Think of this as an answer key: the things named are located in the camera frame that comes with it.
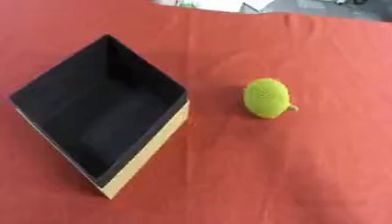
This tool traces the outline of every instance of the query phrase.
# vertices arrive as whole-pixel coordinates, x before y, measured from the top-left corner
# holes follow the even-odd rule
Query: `red fabric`
[[[3,0],[0,223],[392,223],[392,27],[134,0]],[[114,200],[8,95],[104,33],[189,89],[191,118]],[[242,88],[275,77],[297,113],[254,118]]]

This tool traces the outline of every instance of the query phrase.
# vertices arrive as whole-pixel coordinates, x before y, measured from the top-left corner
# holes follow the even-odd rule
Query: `table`
[[[4,0],[0,28],[1,223],[392,221],[390,24]],[[8,100],[104,33],[184,83],[192,104],[187,125],[111,201]],[[259,77],[286,83],[301,110],[250,115],[242,88]]]

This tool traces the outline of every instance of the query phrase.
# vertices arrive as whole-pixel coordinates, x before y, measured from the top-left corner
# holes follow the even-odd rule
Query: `cardboard box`
[[[106,35],[11,97],[17,111],[112,199],[186,120],[186,90]]]

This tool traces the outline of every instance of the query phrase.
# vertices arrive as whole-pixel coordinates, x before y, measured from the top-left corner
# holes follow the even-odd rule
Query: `red cloth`
[[[392,223],[392,27],[134,0],[3,0],[0,223]],[[114,200],[8,95],[109,33],[184,83],[191,118]],[[290,87],[300,111],[256,119],[242,88]]]

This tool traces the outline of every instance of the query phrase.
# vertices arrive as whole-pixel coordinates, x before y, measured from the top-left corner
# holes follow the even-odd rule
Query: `fuzzy green ball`
[[[245,107],[262,118],[273,119],[287,109],[298,110],[290,104],[287,87],[280,81],[271,78],[252,81],[244,90]]]

